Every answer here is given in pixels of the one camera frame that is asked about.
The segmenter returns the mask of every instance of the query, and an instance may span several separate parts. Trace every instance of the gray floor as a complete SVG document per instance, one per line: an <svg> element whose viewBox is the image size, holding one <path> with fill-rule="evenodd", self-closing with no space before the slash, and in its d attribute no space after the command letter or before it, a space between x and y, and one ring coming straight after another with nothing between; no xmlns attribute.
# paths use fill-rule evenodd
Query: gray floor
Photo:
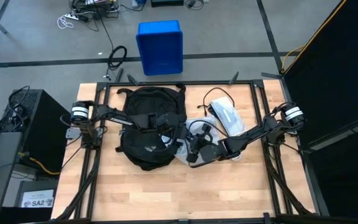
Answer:
<svg viewBox="0 0 358 224"><path fill-rule="evenodd" d="M339 2L262 1L280 52L305 44ZM57 18L69 12L67 2L11 0L1 19L9 33L0 32L0 62L108 57L111 46L100 22L100 32L77 21L71 21L73 29L57 27ZM131 5L130 0L121 2ZM118 19L104 21L114 44L127 47L128 56L136 57L138 23L172 19L180 21L184 54L271 52L256 0L210 0L200 11L185 6L151 8L148 4L142 12L123 12ZM237 71L239 79L250 80L261 78L261 72L277 73L273 57L193 59L184 60L183 65L182 74L156 77L145 76L140 62L126 62L122 67L140 81L228 80ZM44 89L70 109L79 84L105 82L105 72L104 63L0 68L0 117L15 88L30 85Z"/></svg>

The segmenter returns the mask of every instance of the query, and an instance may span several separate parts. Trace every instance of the blue crate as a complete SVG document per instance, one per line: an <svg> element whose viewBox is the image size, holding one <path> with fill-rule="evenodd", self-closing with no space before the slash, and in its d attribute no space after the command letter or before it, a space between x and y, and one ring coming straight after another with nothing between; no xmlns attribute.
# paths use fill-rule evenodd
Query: blue crate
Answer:
<svg viewBox="0 0 358 224"><path fill-rule="evenodd" d="M142 22L136 41L145 75L183 71L183 33L178 21Z"/></svg>

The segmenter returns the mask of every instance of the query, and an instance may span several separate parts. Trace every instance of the black curtain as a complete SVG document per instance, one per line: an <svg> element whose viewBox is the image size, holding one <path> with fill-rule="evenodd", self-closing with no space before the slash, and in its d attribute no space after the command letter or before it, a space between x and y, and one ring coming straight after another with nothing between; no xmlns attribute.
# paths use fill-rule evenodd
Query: black curtain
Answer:
<svg viewBox="0 0 358 224"><path fill-rule="evenodd" d="M358 1L347 0L284 76L312 146L358 123Z"/></svg>
<svg viewBox="0 0 358 224"><path fill-rule="evenodd" d="M310 161L329 214L358 218L358 133L312 153Z"/></svg>

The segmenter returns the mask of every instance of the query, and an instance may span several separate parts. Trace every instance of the computer tower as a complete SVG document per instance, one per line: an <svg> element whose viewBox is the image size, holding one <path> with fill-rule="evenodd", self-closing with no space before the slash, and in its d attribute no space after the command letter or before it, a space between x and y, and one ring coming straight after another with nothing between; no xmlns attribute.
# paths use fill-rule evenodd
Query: computer tower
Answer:
<svg viewBox="0 0 358 224"><path fill-rule="evenodd" d="M67 142L67 126L60 122L60 116L68 117L69 112L44 90L26 92L27 90L21 90L12 94L9 102L11 108L21 102L24 126L19 130L23 132L19 151L37 159L51 172L58 172L62 167ZM13 110L7 105L0 124L0 133L17 131L14 129L16 124L12 122L13 116ZM38 164L28 159L17 162L38 169L38 174L46 174Z"/></svg>

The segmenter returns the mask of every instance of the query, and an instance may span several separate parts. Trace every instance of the wooden tabletop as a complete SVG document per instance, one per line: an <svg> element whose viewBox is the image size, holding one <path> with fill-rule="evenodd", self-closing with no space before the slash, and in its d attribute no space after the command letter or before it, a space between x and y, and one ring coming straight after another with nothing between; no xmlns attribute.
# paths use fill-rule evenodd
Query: wooden tabletop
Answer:
<svg viewBox="0 0 358 224"><path fill-rule="evenodd" d="M265 80L264 84L270 108L284 102L279 81ZM187 117L204 116L203 110L197 109L197 105L202 104L205 93L216 86L225 89L233 97L236 110L242 116L246 128L253 128L257 121L249 85L188 85ZM94 100L95 89L95 83L81 84L77 100ZM118 87L113 87L109 93L109 106L122 109L126 95L117 95L117 89ZM214 90L206 97L206 104L222 96L225 96L222 91ZM258 96L263 111L259 92ZM103 137L92 220L254 218L261 217L264 212L274 216L260 141L248 145L242 152L241 160L237 162L214 162L192 169L174 159L168 166L142 171L123 153L115 151L115 147L119 145L121 125L107 122L106 126L108 132ZM293 138L287 136L286 140L287 144L296 147ZM79 146L80 141L67 147L65 161ZM62 171L52 218L64 211L78 190L84 152L80 151ZM281 147L281 152L289 188L298 200L313 212L314 207L299 155L286 146ZM282 211L285 211L280 190L278 196ZM87 198L88 193L83 201L83 214Z"/></svg>

